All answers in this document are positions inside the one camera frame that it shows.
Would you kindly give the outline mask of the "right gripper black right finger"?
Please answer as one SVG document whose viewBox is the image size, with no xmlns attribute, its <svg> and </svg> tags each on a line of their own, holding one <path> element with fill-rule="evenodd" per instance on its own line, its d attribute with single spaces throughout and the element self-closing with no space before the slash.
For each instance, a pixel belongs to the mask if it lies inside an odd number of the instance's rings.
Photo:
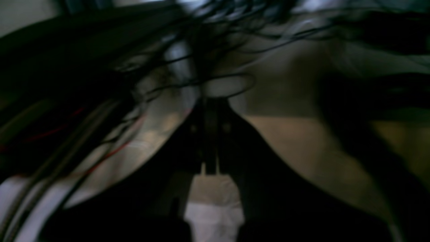
<svg viewBox="0 0 430 242">
<path fill-rule="evenodd" d="M 290 168 L 260 133 L 220 101 L 220 169 L 238 186 L 238 242 L 391 242 L 388 225 L 325 193 Z"/>
</svg>

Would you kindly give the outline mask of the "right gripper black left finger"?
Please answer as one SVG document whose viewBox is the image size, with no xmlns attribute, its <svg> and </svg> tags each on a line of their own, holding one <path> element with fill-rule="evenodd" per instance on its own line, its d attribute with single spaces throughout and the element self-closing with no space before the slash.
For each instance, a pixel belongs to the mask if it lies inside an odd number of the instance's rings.
<svg viewBox="0 0 430 242">
<path fill-rule="evenodd" d="M 182 218 L 192 177 L 200 169 L 198 143 L 204 104 L 137 171 L 98 195 L 59 208 L 45 223 L 42 242 L 191 242 Z"/>
</svg>

